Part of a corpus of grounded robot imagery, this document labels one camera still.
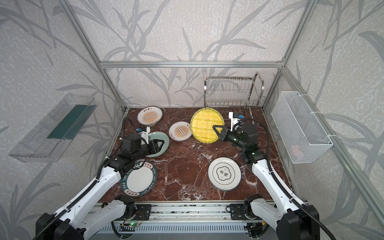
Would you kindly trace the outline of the yellow woven bamboo plate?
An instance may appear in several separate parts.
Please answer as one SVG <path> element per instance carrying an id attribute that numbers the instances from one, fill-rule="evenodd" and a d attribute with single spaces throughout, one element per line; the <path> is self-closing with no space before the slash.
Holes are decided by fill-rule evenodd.
<path id="1" fill-rule="evenodd" d="M 212 144 L 219 137 L 213 126 L 224 126 L 223 116 L 213 108 L 202 108 L 194 113 L 191 118 L 191 130 L 195 139 L 204 144 Z"/>

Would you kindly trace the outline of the white plate green rim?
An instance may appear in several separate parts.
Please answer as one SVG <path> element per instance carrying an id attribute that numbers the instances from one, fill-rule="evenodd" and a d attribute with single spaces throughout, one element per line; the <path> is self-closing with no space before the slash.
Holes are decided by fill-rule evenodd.
<path id="1" fill-rule="evenodd" d="M 218 190 L 232 191 L 239 186 L 242 172 L 235 161 L 229 158 L 217 158 L 209 165 L 208 177 Z"/>

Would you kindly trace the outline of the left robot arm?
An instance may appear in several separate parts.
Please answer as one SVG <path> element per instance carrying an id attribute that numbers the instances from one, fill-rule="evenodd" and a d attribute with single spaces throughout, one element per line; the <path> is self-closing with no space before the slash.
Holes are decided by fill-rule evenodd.
<path id="1" fill-rule="evenodd" d="M 122 137 L 120 146 L 107 156 L 96 176 L 63 207 L 53 214 L 43 214 L 36 222 L 36 240 L 87 240 L 104 225 L 120 218 L 131 218 L 137 208 L 133 198 L 119 195 L 87 219 L 97 201 L 129 171 L 144 166 L 145 158 L 162 155 L 169 147 L 168 136 L 152 139 L 140 132 Z"/>

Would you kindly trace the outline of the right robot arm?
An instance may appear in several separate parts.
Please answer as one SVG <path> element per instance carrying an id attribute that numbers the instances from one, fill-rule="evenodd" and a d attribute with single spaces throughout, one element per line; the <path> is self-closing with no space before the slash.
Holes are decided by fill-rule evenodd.
<path id="1" fill-rule="evenodd" d="M 259 148 L 258 133 L 252 130 L 252 125 L 237 123 L 234 131 L 214 125 L 213 130 L 220 141 L 241 149 L 243 161 L 262 182 L 275 203 L 271 206 L 260 196 L 248 197 L 245 199 L 246 215 L 262 219 L 276 231 L 280 240 L 319 240 L 318 211 L 300 200 L 275 171 L 269 160 L 270 147 L 266 152 Z"/>

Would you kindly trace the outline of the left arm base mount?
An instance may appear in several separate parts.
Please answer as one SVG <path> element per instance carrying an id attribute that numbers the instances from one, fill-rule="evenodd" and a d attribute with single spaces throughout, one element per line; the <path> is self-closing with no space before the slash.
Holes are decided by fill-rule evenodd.
<path id="1" fill-rule="evenodd" d="M 152 205 L 138 204 L 135 205 L 135 211 L 128 213 L 117 219 L 117 221 L 148 221 L 150 219 Z"/>

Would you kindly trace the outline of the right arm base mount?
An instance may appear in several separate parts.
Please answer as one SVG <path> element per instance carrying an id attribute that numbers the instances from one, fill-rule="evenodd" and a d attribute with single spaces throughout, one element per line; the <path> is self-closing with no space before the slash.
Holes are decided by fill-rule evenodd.
<path id="1" fill-rule="evenodd" d="M 253 213 L 251 202 L 261 198 L 262 196 L 259 194 L 246 197 L 242 204 L 230 204 L 226 206 L 226 211 L 230 213 L 231 220 L 260 220 L 261 218 Z"/>

